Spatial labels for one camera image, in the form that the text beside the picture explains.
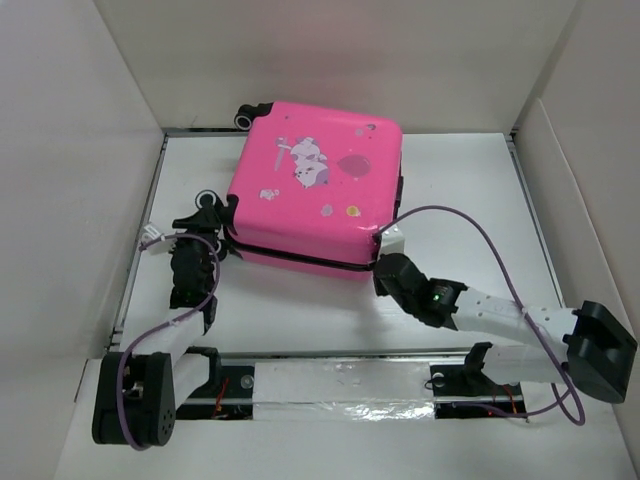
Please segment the metal base rail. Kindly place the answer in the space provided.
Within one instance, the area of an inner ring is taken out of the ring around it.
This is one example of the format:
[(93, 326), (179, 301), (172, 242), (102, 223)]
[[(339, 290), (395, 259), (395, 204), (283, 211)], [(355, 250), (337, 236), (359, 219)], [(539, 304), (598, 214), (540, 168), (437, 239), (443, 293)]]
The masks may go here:
[(519, 384), (494, 383), (447, 360), (232, 360), (202, 347), (178, 361), (159, 352), (110, 353), (96, 399), (101, 420), (123, 414), (131, 429), (161, 430), (177, 420), (529, 420), (546, 411), (528, 409)]

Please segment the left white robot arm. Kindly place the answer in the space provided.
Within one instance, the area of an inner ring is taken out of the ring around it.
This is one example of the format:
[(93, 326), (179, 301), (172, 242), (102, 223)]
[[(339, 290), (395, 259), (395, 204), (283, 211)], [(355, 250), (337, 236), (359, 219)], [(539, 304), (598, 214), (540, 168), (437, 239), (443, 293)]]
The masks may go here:
[(177, 409), (194, 392), (212, 396), (222, 387), (214, 348), (196, 346), (214, 323), (220, 282), (222, 222), (212, 205), (172, 224), (166, 235), (153, 224), (142, 230), (139, 249), (168, 246), (172, 288), (167, 313), (122, 352), (101, 361), (92, 439), (136, 451), (165, 445)]

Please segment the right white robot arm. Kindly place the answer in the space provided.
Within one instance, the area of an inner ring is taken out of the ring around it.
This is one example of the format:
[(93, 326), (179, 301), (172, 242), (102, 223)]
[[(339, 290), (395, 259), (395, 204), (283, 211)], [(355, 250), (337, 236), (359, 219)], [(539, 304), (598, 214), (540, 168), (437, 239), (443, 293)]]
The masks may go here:
[(474, 393), (495, 384), (570, 383), (604, 403), (626, 399), (638, 343), (600, 303), (523, 307), (460, 282), (427, 278), (401, 253), (381, 256), (373, 280), (377, 295), (391, 297), (426, 326), (508, 340), (472, 347), (461, 372)]

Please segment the pink hard-shell suitcase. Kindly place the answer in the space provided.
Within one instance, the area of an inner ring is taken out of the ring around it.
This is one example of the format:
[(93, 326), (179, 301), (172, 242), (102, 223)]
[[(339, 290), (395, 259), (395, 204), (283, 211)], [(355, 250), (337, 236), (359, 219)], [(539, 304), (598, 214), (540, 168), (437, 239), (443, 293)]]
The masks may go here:
[(367, 279), (374, 235), (401, 202), (402, 140), (393, 120), (276, 101), (241, 105), (247, 137), (224, 197), (200, 193), (225, 250), (245, 261)]

